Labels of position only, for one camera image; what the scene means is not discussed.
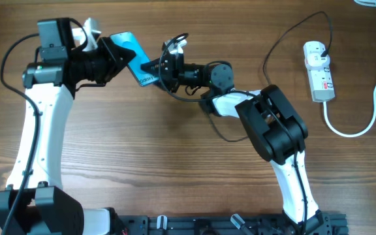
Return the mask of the teal Galaxy smartphone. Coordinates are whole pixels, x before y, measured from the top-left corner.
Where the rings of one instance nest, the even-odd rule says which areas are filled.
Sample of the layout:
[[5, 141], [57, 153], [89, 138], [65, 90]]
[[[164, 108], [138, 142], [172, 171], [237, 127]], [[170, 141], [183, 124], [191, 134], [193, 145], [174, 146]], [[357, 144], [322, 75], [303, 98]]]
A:
[[132, 50], [135, 53], [135, 57], [128, 63], [127, 67], [141, 87], [145, 87], [159, 81], [159, 78], [156, 75], [152, 75], [141, 69], [141, 65], [150, 62], [150, 59], [132, 32], [124, 31], [116, 33], [110, 35], [110, 38], [114, 44], [122, 48]]

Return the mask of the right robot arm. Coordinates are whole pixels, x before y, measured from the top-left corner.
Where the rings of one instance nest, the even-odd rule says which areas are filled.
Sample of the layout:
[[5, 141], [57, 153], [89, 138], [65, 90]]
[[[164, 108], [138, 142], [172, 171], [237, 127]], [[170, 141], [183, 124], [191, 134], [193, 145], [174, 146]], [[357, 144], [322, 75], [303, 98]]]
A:
[[205, 113], [238, 118], [255, 151], [271, 164], [283, 197], [288, 229], [311, 234], [321, 226], [321, 211], [311, 193], [305, 167], [307, 127], [277, 86], [260, 91], [237, 90], [229, 62], [187, 64], [182, 53], [165, 54], [140, 67], [156, 77], [171, 95], [180, 86], [208, 88], [197, 99]]

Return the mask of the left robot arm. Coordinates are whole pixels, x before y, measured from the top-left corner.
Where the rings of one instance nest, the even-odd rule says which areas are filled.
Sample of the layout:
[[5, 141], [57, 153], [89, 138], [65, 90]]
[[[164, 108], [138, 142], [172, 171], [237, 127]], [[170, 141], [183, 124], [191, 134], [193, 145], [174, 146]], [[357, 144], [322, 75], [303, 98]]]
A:
[[22, 75], [25, 121], [16, 162], [0, 191], [3, 234], [127, 234], [113, 208], [84, 209], [63, 190], [63, 137], [76, 92], [103, 87], [135, 52], [103, 37], [98, 23], [41, 20], [40, 46]]

